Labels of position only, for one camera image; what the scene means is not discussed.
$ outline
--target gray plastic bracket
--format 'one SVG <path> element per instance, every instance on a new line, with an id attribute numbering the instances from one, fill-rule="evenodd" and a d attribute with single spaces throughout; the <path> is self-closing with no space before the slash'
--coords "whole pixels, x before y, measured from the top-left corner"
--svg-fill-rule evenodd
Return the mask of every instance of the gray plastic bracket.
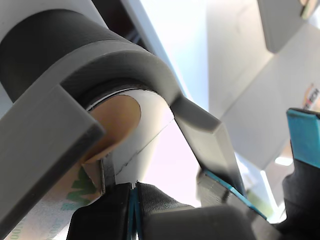
<path id="1" fill-rule="evenodd" d="M 171 106 L 174 119 L 202 167 L 246 195 L 226 126 L 185 97 Z"/>
<path id="2" fill-rule="evenodd" d="M 0 239 L 104 134 L 60 85 L 33 100 L 0 121 Z"/>
<path id="3" fill-rule="evenodd" d="M 257 0 L 266 48 L 278 53 L 304 24 L 300 0 Z"/>

